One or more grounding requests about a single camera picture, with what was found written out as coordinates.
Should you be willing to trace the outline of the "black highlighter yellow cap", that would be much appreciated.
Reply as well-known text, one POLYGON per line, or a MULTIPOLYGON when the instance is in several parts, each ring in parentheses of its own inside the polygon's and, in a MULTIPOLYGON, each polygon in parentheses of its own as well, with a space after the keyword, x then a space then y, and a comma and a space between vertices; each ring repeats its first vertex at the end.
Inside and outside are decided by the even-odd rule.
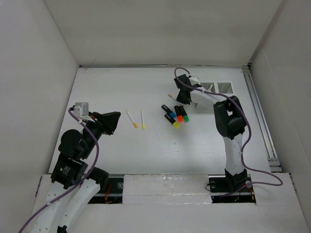
POLYGON ((173 118, 171 117, 169 114, 165 114, 164 117, 175 127, 175 128, 179 128, 180 124, 173 118))

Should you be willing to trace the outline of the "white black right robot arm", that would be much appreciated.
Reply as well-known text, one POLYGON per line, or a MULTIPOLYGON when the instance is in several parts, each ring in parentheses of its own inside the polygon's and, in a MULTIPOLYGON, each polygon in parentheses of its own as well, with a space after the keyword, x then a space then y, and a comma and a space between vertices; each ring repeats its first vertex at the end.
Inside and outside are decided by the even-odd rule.
POLYGON ((239 99, 208 92, 197 78, 186 74, 175 77, 174 81, 179 89, 179 103, 213 106, 216 129, 225 144, 226 165, 224 177, 209 179, 211 191, 229 193, 238 190, 247 180, 247 171, 241 159, 242 139, 247 123, 239 99))

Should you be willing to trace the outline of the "black highlighter blue cap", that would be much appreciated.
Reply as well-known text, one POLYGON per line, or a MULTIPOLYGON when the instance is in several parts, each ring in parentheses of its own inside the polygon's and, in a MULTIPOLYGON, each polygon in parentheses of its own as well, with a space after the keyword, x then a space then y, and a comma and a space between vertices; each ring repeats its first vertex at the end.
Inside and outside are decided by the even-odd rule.
POLYGON ((176 114, 170 109, 168 108, 165 104, 163 104, 161 106, 161 108, 172 118, 176 118, 176 114))

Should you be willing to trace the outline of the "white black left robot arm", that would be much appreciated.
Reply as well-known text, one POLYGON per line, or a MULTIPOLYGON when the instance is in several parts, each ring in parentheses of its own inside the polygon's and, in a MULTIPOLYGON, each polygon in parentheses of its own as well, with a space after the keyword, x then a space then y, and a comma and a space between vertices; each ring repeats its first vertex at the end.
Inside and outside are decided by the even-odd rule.
POLYGON ((82 126, 80 132, 71 129, 63 133, 60 155, 51 174, 51 185, 44 209, 31 230, 33 233, 70 233, 74 224, 92 197, 108 188, 108 172, 84 160, 93 149, 99 149, 102 135, 116 130, 120 112, 79 114, 77 107, 70 115, 82 126))

